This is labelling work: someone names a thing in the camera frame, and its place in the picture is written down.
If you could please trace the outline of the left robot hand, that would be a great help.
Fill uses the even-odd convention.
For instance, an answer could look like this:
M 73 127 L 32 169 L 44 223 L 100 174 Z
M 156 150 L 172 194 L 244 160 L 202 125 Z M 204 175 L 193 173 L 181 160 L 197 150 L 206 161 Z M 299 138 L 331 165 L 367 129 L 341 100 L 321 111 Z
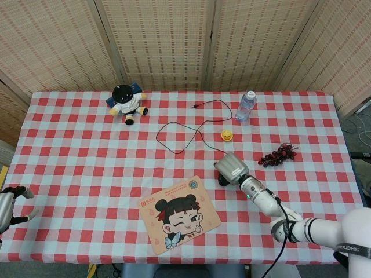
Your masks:
M 24 186 L 7 187 L 1 191 L 1 234 L 8 230 L 10 226 L 32 220 L 39 212 L 36 208 L 27 216 L 15 217 L 13 209 L 19 196 L 23 196 L 26 199 L 34 198 L 30 188 Z

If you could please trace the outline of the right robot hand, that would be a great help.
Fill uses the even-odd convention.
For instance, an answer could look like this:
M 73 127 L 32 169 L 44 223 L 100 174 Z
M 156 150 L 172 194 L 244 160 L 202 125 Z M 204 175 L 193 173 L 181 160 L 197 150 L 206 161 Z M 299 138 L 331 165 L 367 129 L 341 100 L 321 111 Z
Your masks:
M 239 185 L 239 180 L 249 174 L 249 168 L 236 154 L 230 152 L 214 163 L 221 186 Z

